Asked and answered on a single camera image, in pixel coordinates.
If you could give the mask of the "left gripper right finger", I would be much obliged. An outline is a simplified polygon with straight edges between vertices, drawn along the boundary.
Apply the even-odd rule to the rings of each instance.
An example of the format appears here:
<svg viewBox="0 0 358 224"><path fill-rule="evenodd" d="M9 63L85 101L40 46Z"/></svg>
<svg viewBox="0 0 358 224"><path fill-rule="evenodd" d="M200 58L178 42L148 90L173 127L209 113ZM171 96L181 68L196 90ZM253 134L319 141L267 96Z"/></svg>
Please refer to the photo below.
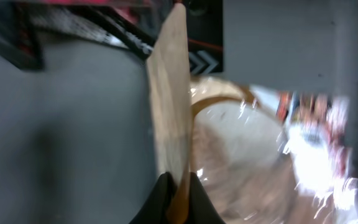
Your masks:
<svg viewBox="0 0 358 224"><path fill-rule="evenodd" d="M189 214L186 224L225 224L194 172L190 172Z"/></svg>

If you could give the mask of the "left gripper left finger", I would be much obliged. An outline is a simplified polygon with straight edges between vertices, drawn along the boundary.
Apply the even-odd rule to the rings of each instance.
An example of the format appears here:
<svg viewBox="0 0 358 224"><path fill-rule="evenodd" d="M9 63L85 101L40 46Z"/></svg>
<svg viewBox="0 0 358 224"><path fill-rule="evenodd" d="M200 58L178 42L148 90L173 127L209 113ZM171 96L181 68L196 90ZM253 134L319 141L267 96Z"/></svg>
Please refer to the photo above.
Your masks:
<svg viewBox="0 0 358 224"><path fill-rule="evenodd" d="M129 224L168 224L167 210L177 190L169 172L159 176L142 208Z"/></svg>

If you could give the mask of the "beige clear food pouch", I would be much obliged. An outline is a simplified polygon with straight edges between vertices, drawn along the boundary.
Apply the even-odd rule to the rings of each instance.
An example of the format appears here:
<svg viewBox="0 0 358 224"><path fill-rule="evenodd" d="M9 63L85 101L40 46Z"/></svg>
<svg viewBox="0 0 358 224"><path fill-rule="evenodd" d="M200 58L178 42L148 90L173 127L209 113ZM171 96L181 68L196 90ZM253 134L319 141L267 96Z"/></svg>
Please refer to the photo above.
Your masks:
<svg viewBox="0 0 358 224"><path fill-rule="evenodd" d="M194 172L225 223L358 223L346 97L191 78L182 4L163 23L147 74L157 168L177 187L170 222L189 214Z"/></svg>

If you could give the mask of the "black red snack packet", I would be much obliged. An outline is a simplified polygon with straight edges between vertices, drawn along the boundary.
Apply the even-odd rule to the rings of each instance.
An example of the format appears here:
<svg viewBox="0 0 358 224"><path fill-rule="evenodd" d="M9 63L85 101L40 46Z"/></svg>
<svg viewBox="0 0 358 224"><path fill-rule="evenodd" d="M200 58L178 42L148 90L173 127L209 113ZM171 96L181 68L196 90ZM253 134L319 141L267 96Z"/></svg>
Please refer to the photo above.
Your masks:
<svg viewBox="0 0 358 224"><path fill-rule="evenodd" d="M179 4L185 7L191 74L223 72L222 1L0 1L0 56L21 70L43 70L37 32L44 31L146 60Z"/></svg>

